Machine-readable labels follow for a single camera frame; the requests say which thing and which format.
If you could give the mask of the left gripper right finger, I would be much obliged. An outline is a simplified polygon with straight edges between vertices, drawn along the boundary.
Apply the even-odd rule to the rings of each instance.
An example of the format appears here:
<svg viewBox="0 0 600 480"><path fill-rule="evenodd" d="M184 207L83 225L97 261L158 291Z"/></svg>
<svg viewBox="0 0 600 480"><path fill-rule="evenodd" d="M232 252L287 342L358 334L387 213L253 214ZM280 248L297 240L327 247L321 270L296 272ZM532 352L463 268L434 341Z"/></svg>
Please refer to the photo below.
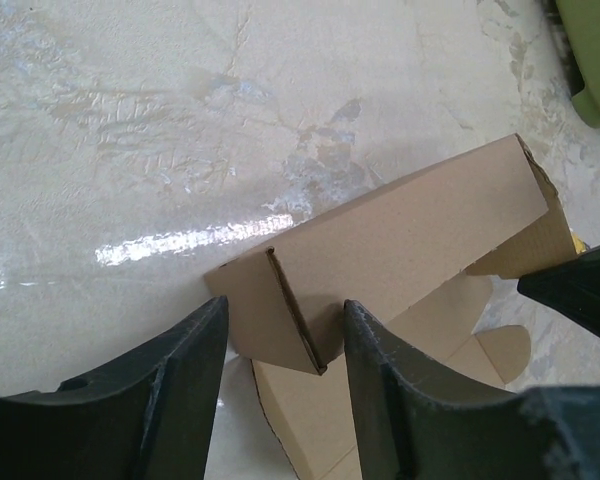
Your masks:
<svg viewBox="0 0 600 480"><path fill-rule="evenodd" d="M469 378L344 304L365 479L600 479L600 386L512 393Z"/></svg>

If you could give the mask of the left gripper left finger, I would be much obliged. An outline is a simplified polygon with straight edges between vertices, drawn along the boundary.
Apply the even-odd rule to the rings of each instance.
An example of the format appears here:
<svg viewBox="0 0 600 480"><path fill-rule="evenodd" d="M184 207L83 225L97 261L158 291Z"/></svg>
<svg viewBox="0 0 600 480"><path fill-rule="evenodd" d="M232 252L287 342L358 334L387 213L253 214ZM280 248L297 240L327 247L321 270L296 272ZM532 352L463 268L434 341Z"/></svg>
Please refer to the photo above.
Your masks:
<svg viewBox="0 0 600 480"><path fill-rule="evenodd" d="M65 380L0 397L0 479L201 479L228 339L225 297Z"/></svg>

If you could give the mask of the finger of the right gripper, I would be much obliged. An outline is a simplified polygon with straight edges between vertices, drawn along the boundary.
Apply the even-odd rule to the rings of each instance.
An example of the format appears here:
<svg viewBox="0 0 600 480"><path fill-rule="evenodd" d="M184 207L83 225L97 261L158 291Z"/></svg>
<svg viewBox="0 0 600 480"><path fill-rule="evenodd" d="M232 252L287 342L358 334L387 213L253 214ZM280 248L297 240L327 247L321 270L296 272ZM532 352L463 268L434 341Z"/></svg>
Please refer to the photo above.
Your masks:
<svg viewBox="0 0 600 480"><path fill-rule="evenodd" d="M600 338L600 246L564 264L522 276L517 291Z"/></svg>

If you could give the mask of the brown cardboard box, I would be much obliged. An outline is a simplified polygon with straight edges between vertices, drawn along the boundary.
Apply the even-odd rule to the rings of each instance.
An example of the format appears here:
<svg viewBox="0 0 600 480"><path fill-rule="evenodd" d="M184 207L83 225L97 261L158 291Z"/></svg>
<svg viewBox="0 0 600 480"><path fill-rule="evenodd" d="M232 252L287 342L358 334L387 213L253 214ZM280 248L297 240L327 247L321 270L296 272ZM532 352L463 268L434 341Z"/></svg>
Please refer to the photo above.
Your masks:
<svg viewBox="0 0 600 480"><path fill-rule="evenodd" d="M414 347L417 379L454 402L502 397L525 370L522 326L477 331L492 278L577 255L558 192L510 135L411 173L287 230L205 275L229 302L259 402L296 476L357 479L343 354L356 300Z"/></svg>

